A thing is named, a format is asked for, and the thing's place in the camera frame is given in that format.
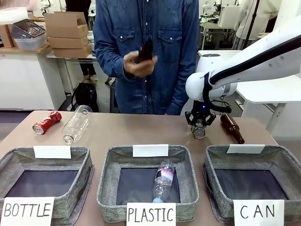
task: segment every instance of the crushed soda can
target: crushed soda can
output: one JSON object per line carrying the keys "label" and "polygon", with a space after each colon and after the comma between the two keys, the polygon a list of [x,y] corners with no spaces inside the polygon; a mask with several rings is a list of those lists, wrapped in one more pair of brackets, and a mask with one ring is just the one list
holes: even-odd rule
{"label": "crushed soda can", "polygon": [[44,120],[36,122],[32,126],[32,129],[37,134],[42,135],[46,133],[51,126],[53,126],[56,122],[60,121],[61,119],[62,115],[57,111],[53,111]]}

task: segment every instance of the black object in hand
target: black object in hand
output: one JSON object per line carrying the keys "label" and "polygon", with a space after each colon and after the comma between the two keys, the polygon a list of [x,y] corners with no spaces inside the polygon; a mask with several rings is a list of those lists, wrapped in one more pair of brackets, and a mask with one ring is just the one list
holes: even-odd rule
{"label": "black object in hand", "polygon": [[138,55],[138,63],[144,60],[152,60],[153,57],[153,43],[151,39],[148,39],[146,43],[142,46]]}

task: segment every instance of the black backpack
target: black backpack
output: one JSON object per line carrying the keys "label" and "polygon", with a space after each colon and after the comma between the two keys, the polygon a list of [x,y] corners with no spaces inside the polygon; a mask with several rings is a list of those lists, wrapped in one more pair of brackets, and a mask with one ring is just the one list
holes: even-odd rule
{"label": "black backpack", "polygon": [[87,105],[93,112],[99,112],[97,105],[97,92],[93,84],[81,82],[74,90],[71,99],[72,110],[75,111],[73,100],[76,100],[76,105]]}

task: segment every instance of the brown glass bottle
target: brown glass bottle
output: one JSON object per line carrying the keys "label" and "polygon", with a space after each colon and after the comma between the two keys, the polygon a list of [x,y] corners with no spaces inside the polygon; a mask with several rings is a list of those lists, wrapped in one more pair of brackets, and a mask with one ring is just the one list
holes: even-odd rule
{"label": "brown glass bottle", "polygon": [[227,131],[227,133],[236,139],[236,141],[242,145],[245,143],[245,140],[241,136],[239,132],[239,126],[237,123],[234,121],[232,116],[228,114],[222,114],[221,115],[221,123],[222,127]]}

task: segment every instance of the water bottle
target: water bottle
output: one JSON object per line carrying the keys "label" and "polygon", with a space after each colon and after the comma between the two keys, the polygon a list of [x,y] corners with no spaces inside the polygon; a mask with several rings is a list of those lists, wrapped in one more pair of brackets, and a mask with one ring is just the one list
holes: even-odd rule
{"label": "water bottle", "polygon": [[163,202],[168,198],[171,184],[174,178],[174,167],[172,161],[165,159],[161,162],[155,178],[153,189],[154,200],[152,202]]}
{"label": "water bottle", "polygon": [[71,145],[78,141],[86,130],[90,121],[92,109],[86,105],[80,105],[75,110],[71,119],[62,130],[65,144]]}

